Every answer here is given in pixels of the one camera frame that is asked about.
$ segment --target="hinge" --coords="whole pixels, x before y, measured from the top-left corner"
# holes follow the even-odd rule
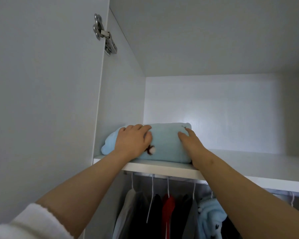
[[[95,24],[93,25],[93,31],[98,40],[105,38],[104,52],[110,56],[112,53],[117,53],[117,47],[112,39],[110,32],[105,31],[102,24],[102,17],[98,14],[94,14]]]

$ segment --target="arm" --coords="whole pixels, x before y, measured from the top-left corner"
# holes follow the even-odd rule
[[[299,238],[299,211],[254,184],[208,151],[195,133],[179,138],[195,168],[244,239]]]
[[[47,208],[78,238],[119,171],[151,143],[151,132],[147,132],[150,128],[140,124],[121,128],[113,152],[52,189],[36,203]]]

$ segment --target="closet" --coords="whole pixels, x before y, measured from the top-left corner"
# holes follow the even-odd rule
[[[299,209],[299,0],[0,0],[0,223],[117,128],[172,122]],[[174,197],[210,193],[191,164],[133,160],[85,238],[112,238],[132,173],[148,199],[152,176],[160,196],[167,178]]]

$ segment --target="white shelf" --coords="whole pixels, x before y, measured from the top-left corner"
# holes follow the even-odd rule
[[[262,188],[299,192],[299,157],[228,150],[211,151]],[[93,164],[103,157],[95,157]],[[205,180],[193,165],[176,162],[135,159],[123,170]]]

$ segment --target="white fluffy sleeve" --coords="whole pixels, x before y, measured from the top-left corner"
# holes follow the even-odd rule
[[[0,225],[0,239],[73,239],[47,209],[30,204],[9,224]]]

